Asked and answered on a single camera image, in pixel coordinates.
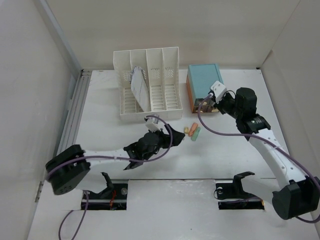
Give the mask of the green highlighter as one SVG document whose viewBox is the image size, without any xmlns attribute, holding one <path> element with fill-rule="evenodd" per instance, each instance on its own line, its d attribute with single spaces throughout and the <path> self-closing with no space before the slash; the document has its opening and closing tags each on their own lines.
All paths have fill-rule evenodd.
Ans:
<svg viewBox="0 0 320 240">
<path fill-rule="evenodd" d="M 195 129 L 193 135 L 190 137 L 190 139 L 195 142 L 195 141 L 197 140 L 200 132 L 201 132 L 201 127 L 198 126 L 198 127 Z"/>
</svg>

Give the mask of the orange highlighter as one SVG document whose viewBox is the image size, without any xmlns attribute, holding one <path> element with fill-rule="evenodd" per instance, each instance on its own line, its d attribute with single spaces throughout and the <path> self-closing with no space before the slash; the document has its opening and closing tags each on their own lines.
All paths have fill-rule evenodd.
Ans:
<svg viewBox="0 0 320 240">
<path fill-rule="evenodd" d="M 195 133 L 197 127 L 198 127 L 198 124 L 196 122 L 194 122 L 189 129 L 189 132 L 188 132 L 189 137 L 191 137 Z"/>
</svg>

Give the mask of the teal orange drawer box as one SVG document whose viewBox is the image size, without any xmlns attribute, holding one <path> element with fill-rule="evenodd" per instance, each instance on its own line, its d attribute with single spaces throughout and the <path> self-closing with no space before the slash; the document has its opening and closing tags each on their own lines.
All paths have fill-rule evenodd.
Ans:
<svg viewBox="0 0 320 240">
<path fill-rule="evenodd" d="M 214 82 L 224 83 L 217 63 L 191 64 L 187 69 L 186 88 L 191 112 L 197 113 L 199 104 L 209 94 Z"/>
</svg>

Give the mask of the white spiral manual booklet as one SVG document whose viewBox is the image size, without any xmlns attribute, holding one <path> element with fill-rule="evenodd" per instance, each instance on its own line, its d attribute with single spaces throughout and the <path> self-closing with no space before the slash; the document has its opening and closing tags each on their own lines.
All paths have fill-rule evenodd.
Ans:
<svg viewBox="0 0 320 240">
<path fill-rule="evenodd" d="M 150 110 L 150 100 L 144 70 L 140 66 L 135 66 L 129 74 L 128 81 L 131 92 L 140 108 L 144 112 L 148 112 Z"/>
</svg>

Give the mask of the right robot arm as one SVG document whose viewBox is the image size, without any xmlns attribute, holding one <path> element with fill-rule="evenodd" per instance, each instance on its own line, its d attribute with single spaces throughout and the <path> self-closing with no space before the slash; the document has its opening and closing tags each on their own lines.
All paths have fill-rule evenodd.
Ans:
<svg viewBox="0 0 320 240">
<path fill-rule="evenodd" d="M 300 218 L 315 211 L 320 201 L 320 181 L 290 159 L 279 145 L 270 124 L 257 113 L 257 96 L 251 88 L 241 87 L 232 96 L 216 82 L 210 88 L 214 107 L 235 119 L 238 136 L 243 136 L 260 153 L 277 185 L 268 185 L 253 178 L 252 172 L 232 183 L 232 193 L 243 197 L 250 193 L 272 204 L 283 220 Z"/>
</svg>

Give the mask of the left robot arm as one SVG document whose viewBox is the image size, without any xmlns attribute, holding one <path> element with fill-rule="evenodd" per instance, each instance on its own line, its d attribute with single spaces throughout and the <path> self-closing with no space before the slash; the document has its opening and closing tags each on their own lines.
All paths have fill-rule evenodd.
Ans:
<svg viewBox="0 0 320 240">
<path fill-rule="evenodd" d="M 86 151 L 74 144 L 46 163 L 46 180 L 56 196 L 79 189 L 107 198 L 113 190 L 108 174 L 111 164 L 128 162 L 123 170 L 133 170 L 160 159 L 160 150 L 168 152 L 185 138 L 185 133 L 174 130 L 169 124 L 164 127 L 167 133 L 161 128 L 148 130 L 138 141 L 113 151 Z"/>
</svg>

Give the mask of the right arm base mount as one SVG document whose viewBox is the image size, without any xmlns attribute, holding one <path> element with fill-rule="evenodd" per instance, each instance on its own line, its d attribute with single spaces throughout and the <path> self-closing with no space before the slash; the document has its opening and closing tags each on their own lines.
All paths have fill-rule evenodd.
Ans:
<svg viewBox="0 0 320 240">
<path fill-rule="evenodd" d="M 254 176 L 251 171 L 236 174 L 233 179 L 215 183 L 213 196 L 218 200 L 219 210 L 264 210 L 264 202 L 257 196 L 243 190 L 241 180 Z"/>
</svg>

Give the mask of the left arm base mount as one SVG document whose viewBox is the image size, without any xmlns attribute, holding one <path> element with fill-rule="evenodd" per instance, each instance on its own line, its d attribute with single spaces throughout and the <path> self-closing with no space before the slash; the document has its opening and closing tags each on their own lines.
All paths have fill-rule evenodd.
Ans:
<svg viewBox="0 0 320 240">
<path fill-rule="evenodd" d="M 87 192 L 82 196 L 80 209 L 92 211 L 125 211 L 129 182 L 127 180 L 112 181 L 106 172 L 89 175 L 80 183 Z"/>
</svg>

